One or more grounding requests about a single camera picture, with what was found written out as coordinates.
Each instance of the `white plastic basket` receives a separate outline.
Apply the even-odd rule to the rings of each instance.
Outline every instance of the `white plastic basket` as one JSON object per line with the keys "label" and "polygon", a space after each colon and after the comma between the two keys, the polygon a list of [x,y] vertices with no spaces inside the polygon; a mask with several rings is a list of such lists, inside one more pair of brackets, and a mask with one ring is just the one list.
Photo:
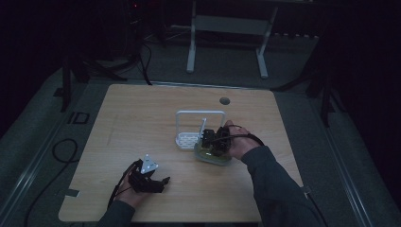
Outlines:
{"label": "white plastic basket", "polygon": [[225,112],[223,111],[178,111],[176,112],[176,144],[180,149],[194,149],[196,143],[201,139],[201,134],[206,125],[206,118],[202,119],[199,132],[180,132],[181,114],[221,114],[220,126],[223,126]]}

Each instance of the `dark background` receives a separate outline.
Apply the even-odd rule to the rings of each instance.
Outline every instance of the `dark background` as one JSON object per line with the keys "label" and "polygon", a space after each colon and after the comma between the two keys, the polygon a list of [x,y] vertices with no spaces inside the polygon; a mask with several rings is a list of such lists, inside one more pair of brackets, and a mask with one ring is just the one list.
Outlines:
{"label": "dark background", "polygon": [[[233,7],[222,13],[230,14],[238,4],[228,2]],[[71,44],[94,59],[113,56],[111,46],[115,42],[110,44],[111,31],[102,24],[102,20],[111,17],[107,11],[104,13],[107,4],[110,2],[105,0],[0,2],[0,136],[42,83],[61,67]],[[213,14],[213,8],[213,2],[206,2],[203,10]],[[166,24],[190,25],[190,9],[190,1],[165,1]],[[312,55],[327,57],[332,62],[334,86],[399,207],[400,15],[401,6],[396,1],[281,4],[273,27],[273,33],[321,36],[321,48],[317,48],[320,53],[315,51]]]}

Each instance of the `dark sleeve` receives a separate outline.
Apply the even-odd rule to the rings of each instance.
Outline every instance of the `dark sleeve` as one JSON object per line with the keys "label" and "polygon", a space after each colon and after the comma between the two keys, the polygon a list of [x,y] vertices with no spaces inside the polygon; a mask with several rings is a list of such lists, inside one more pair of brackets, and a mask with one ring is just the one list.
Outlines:
{"label": "dark sleeve", "polygon": [[251,174],[253,197],[264,226],[321,226],[313,204],[268,147],[248,151],[241,161]]}
{"label": "dark sleeve", "polygon": [[114,201],[97,223],[97,227],[130,227],[134,213],[135,209],[132,206],[123,201]]}

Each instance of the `wooden table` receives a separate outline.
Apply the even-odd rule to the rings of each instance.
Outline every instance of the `wooden table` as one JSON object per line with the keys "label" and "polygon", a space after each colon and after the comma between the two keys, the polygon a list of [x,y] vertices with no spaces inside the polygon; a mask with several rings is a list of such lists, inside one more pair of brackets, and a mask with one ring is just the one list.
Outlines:
{"label": "wooden table", "polygon": [[[220,104],[221,97],[228,97],[230,104]],[[122,172],[149,154],[159,165],[152,180],[171,180],[163,193],[152,195],[139,207],[133,221],[260,221],[251,177],[243,163],[233,159],[227,166],[216,166],[197,160],[193,151],[178,148],[175,113],[179,110],[224,111],[227,119],[264,141],[289,175],[302,185],[272,92],[112,85],[70,185],[80,194],[65,197],[60,219],[98,221]],[[216,131],[219,122],[212,118],[208,118],[206,128]],[[182,124],[183,131],[199,131],[201,117],[183,117]]]}

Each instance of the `person's right hand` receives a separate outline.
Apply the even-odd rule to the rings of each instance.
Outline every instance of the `person's right hand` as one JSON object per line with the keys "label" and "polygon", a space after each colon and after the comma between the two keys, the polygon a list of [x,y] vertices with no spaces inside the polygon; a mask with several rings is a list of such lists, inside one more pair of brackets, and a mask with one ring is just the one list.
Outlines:
{"label": "person's right hand", "polygon": [[[238,128],[234,125],[233,121],[228,120],[224,127],[228,127],[230,130],[230,135],[235,134],[249,134],[250,132],[247,131],[245,128]],[[237,137],[231,139],[231,146],[228,150],[228,154],[232,157],[235,157],[238,160],[241,160],[242,156],[250,151],[253,148],[260,147],[260,145],[251,138],[247,137]]]}

